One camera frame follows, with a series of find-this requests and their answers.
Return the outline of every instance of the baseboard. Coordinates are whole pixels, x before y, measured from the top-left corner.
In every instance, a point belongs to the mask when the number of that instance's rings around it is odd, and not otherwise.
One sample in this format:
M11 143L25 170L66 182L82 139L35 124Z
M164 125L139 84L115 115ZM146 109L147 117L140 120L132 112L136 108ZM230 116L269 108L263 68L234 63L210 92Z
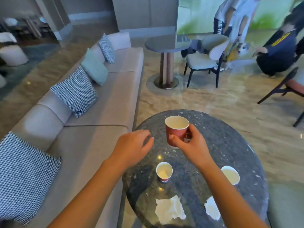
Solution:
M161 35L175 34L175 26L120 29L119 32L129 32L130 37L156 37Z
M62 41L69 37L69 34L72 30L73 30L73 26L72 26L72 23L70 23L70 24L66 25L65 27L63 27L58 32L54 32L54 34L58 41Z
M71 21L76 21L76 20L84 20L84 19L98 19L103 17L110 17L113 15L114 15L114 11L101 11L101 12L70 14L69 19Z

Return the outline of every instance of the carpet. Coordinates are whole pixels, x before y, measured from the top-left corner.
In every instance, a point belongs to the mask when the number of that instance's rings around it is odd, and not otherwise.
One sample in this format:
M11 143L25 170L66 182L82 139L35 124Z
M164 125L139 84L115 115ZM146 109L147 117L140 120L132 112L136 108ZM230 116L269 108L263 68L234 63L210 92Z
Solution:
M0 101L9 94L12 89L17 86L37 64L43 61L47 56L51 55L57 49L59 44L42 44L22 47L22 50L27 55L29 62L27 64L9 67L7 65L0 66L0 73L6 73L4 78L7 84L0 89Z

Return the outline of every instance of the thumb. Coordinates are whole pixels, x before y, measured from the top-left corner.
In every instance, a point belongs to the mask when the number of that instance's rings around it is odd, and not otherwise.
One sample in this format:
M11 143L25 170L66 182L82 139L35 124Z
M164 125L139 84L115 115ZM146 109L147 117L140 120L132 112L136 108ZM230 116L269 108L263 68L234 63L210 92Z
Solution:
M141 151L146 154L152 149L152 146L154 145L154 137L151 137L146 145L141 149Z
M184 143L182 140L179 139L179 137L177 137L176 135L174 134L170 134L169 135L169 139L171 141L173 141L173 143L180 149L183 149L186 145L186 143Z

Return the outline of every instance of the round table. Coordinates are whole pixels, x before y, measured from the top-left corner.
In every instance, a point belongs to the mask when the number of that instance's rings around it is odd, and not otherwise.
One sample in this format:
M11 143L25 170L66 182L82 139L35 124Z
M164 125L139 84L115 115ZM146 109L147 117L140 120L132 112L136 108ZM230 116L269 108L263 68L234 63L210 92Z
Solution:
M164 35L149 38L145 42L147 49L161 53L161 68L159 77L154 81L154 84L161 89L172 89L179 84L179 81L174 77L174 52L187 49L190 46L191 40L185 35Z
M155 138L154 146L138 165L123 175L128 201L142 224L147 228L162 227L155 214L155 199L170 199L177 195L187 217L185 220L171 220L176 226L169 227L225 227L222 217L216 221L206 214L204 203L211 192L201 174L180 149L166 142L164 121L172 115L185 117L198 128L219 168L228 165L239 172L241 180L235 188L264 220L268 207L268 184L259 158L245 139L225 122L208 114L193 110L169 110L153 115L136 128L150 130ZM169 162L173 167L173 175L168 183L161 183L155 172L156 166L162 161Z

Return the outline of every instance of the white shirt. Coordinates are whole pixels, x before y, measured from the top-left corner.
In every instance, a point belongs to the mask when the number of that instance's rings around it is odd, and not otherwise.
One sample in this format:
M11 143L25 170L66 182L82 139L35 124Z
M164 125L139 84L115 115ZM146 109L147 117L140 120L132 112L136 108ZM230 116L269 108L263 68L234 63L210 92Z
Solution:
M229 24L232 26L234 19L237 17L248 16L250 18L257 7L257 4L257 0L225 0L217 10L215 18L225 22L226 12L228 11L229 7L233 7L235 11Z

